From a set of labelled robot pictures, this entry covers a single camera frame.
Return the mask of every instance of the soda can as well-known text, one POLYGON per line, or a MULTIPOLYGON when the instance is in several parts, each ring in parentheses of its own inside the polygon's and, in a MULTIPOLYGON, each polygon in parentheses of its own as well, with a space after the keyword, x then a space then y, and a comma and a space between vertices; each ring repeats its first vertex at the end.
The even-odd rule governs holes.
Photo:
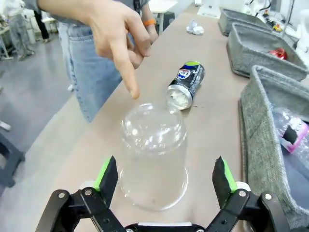
POLYGON ((205 69, 197 61, 186 62, 168 86, 167 101, 178 109, 191 107, 197 89, 204 79, 205 69))

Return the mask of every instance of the clear plastic cup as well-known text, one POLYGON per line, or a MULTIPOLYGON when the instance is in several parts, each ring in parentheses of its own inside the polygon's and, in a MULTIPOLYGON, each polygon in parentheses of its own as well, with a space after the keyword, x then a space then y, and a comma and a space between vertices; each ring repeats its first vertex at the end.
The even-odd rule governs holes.
POLYGON ((187 128, 172 105, 143 104, 122 121, 126 163, 120 186, 126 198, 147 210, 174 206, 187 189, 187 128))

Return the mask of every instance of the bracelet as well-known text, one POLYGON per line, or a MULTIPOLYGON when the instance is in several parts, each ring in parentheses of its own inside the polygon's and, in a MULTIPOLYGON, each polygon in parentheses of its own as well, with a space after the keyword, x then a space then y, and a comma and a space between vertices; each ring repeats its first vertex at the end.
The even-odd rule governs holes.
POLYGON ((152 24, 155 25, 155 19, 153 18, 153 19, 150 19, 148 21, 145 21, 145 22, 143 22, 143 24, 144 24, 145 27, 152 25, 152 24))

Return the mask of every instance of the red can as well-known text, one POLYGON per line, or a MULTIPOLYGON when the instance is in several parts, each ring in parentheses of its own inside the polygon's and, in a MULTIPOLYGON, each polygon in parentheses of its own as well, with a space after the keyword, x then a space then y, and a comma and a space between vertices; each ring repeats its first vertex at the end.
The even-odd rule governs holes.
POLYGON ((278 57, 279 59, 287 59, 288 55, 283 48, 278 48, 276 50, 269 51, 268 53, 278 57))

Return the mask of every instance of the gray felt basket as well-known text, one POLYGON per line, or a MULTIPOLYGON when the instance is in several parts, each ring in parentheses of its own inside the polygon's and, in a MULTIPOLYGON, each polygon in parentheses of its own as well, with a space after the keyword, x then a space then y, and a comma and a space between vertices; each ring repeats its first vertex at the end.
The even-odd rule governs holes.
POLYGON ((245 77, 249 77, 253 65, 270 68, 297 81, 305 79, 308 74, 295 50, 280 36, 265 29, 233 23, 227 53, 232 71, 245 77), (286 51, 287 60, 268 53, 278 48, 286 51))
POLYGON ((237 11, 222 9, 218 24, 223 35, 228 36, 230 34, 232 24, 235 22, 271 30, 262 20, 257 17, 237 11))
POLYGON ((253 66, 239 101, 244 181, 254 194, 272 191, 278 195, 291 229, 306 227, 309 210, 291 196, 270 104, 288 108, 309 121, 308 88, 280 73, 253 66))

